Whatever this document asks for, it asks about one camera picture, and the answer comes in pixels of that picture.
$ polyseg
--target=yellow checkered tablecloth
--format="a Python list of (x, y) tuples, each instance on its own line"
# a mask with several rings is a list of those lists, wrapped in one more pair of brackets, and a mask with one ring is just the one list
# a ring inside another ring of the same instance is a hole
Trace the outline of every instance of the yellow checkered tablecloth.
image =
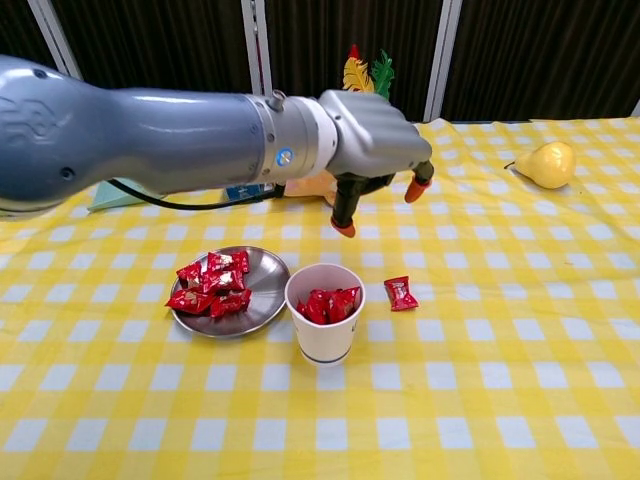
[[(353, 240), (296, 199), (87, 215), (84, 193), (2, 224), (0, 478), (640, 478), (640, 120), (420, 128), (433, 187), (364, 197)], [(503, 170), (556, 139), (568, 188)], [(233, 342), (173, 323), (174, 270), (238, 244), (362, 277), (343, 366), (308, 365), (288, 315)], [(401, 274), (421, 307), (391, 313)]]

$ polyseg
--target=yellow feather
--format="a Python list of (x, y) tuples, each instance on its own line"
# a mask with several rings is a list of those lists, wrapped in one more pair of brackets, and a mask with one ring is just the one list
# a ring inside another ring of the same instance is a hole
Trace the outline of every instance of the yellow feather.
[(367, 64), (350, 57), (344, 64), (343, 90), (352, 92), (373, 92), (373, 82), (367, 73)]

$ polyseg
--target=white paper cup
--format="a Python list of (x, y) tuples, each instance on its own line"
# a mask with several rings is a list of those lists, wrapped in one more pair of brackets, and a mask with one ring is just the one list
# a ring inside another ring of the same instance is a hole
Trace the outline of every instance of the white paper cup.
[[(314, 288), (337, 290), (352, 287), (360, 287), (360, 294), (356, 297), (357, 308), (342, 322), (333, 325), (316, 325), (296, 310), (298, 301), (306, 303), (309, 293)], [(293, 316), (300, 350), (307, 361), (318, 367), (339, 365), (344, 362), (351, 350), (358, 316), (366, 299), (364, 284), (360, 277), (340, 265), (330, 263), (309, 265), (291, 276), (284, 290), (284, 298)]]

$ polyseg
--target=pear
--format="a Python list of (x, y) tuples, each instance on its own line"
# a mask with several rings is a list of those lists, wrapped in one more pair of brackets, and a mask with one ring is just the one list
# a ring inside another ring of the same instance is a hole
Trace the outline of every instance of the pear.
[(564, 142), (551, 142), (532, 153), (521, 155), (515, 169), (543, 188), (566, 185), (576, 171), (573, 148)]

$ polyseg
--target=metal plate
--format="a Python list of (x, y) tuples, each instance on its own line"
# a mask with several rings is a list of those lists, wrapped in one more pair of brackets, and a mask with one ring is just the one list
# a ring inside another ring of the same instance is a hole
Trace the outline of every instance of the metal plate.
[[(289, 280), (289, 269), (281, 258), (257, 247), (228, 247), (214, 253), (230, 254), (246, 250), (251, 271), (244, 276), (245, 285), (251, 289), (251, 302), (246, 312), (226, 315), (218, 321), (211, 317), (190, 315), (171, 310), (176, 321), (187, 330), (212, 338), (233, 338), (254, 332), (273, 320), (284, 307), (284, 287)], [(207, 254), (194, 260), (203, 268), (207, 265)], [(176, 278), (171, 295), (180, 290)]]

